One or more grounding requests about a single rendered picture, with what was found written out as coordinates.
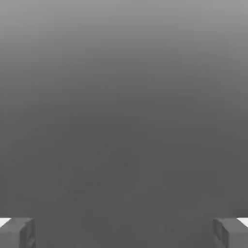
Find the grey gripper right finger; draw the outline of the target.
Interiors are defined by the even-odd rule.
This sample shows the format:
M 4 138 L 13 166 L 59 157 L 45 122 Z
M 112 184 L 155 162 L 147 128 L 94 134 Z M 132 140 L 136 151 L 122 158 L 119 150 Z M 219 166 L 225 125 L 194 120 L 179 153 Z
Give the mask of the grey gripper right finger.
M 214 218 L 216 248 L 248 248 L 248 217 Z

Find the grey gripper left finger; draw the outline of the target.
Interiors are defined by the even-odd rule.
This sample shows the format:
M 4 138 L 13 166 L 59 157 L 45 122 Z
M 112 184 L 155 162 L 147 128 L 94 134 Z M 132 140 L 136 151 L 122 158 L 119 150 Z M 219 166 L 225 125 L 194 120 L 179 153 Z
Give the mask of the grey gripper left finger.
M 0 217 L 0 248 L 36 248 L 35 219 Z

